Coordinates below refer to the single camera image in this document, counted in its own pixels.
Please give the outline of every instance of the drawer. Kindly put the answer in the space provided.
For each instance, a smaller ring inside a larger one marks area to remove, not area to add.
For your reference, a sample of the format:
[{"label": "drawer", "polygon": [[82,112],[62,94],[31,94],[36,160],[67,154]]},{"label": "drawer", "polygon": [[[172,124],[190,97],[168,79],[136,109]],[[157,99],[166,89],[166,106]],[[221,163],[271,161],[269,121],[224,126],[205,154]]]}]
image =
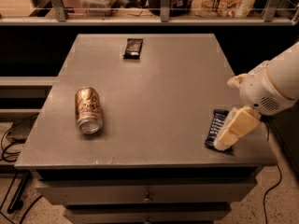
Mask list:
[{"label": "drawer", "polygon": [[38,181],[37,190],[52,204],[230,203],[241,201],[254,178],[229,180]]},{"label": "drawer", "polygon": [[74,224],[84,223],[194,223],[224,218],[230,207],[220,203],[140,204],[90,206],[66,209],[64,216]]}]

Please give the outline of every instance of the desk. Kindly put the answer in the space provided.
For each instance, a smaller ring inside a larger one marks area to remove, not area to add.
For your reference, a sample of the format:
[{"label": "desk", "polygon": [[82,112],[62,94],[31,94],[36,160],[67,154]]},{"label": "desk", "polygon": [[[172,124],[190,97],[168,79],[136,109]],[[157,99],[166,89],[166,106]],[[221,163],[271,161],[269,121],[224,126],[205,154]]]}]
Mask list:
[{"label": "desk", "polygon": [[[143,38],[140,60],[124,60]],[[241,106],[214,35],[79,35],[16,167],[73,223],[223,218],[277,160],[261,126],[232,152],[205,147],[215,108]],[[75,94],[95,88],[104,128],[75,127]]]}]

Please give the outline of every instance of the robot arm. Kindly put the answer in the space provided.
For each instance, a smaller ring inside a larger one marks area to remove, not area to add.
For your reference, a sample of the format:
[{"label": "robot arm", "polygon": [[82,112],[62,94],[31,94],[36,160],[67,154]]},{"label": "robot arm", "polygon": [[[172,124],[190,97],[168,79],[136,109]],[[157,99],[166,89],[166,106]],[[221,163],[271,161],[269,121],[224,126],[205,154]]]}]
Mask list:
[{"label": "robot arm", "polygon": [[275,115],[298,101],[299,42],[247,74],[231,78],[228,85],[239,89],[244,107],[229,112],[214,141],[218,150],[229,148],[251,132],[262,115]]}]

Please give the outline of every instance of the speckled floor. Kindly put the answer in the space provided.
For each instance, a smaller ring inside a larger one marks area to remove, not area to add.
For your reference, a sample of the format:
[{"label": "speckled floor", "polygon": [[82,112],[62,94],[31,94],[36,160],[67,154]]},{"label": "speckled floor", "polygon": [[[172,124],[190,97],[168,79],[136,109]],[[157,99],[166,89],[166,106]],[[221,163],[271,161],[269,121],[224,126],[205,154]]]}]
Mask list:
[{"label": "speckled floor", "polygon": [[[281,150],[275,136],[270,133],[269,143],[273,148],[278,165],[282,173],[282,181],[279,186],[271,190],[266,196],[266,212],[269,224],[298,223],[299,219],[299,180],[294,174],[292,167]],[[0,201],[4,199],[13,175],[0,175]],[[257,176],[258,185],[243,199],[242,202],[232,203],[232,212],[223,220],[215,221],[215,224],[235,224],[235,223],[265,223],[263,211],[263,196],[268,189],[279,181],[279,171],[276,166],[264,168]],[[30,180],[22,199],[23,208],[13,214],[7,214],[7,206],[12,198],[14,189],[18,186],[20,178],[17,178],[11,193],[7,197],[2,212],[12,220],[9,222],[0,216],[1,224],[19,224],[21,217],[30,203],[39,196],[34,188],[35,181]],[[70,224],[63,217],[64,208],[53,206],[44,198],[41,198],[27,214],[22,224]]]}]

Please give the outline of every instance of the soda can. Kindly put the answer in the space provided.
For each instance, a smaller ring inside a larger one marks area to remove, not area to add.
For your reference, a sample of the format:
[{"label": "soda can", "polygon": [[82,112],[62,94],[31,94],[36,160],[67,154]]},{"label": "soda can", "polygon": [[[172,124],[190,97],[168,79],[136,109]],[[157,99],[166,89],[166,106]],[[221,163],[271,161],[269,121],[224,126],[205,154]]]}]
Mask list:
[{"label": "soda can", "polygon": [[76,93],[76,127],[83,133],[96,133],[103,127],[99,94],[91,87]]}]

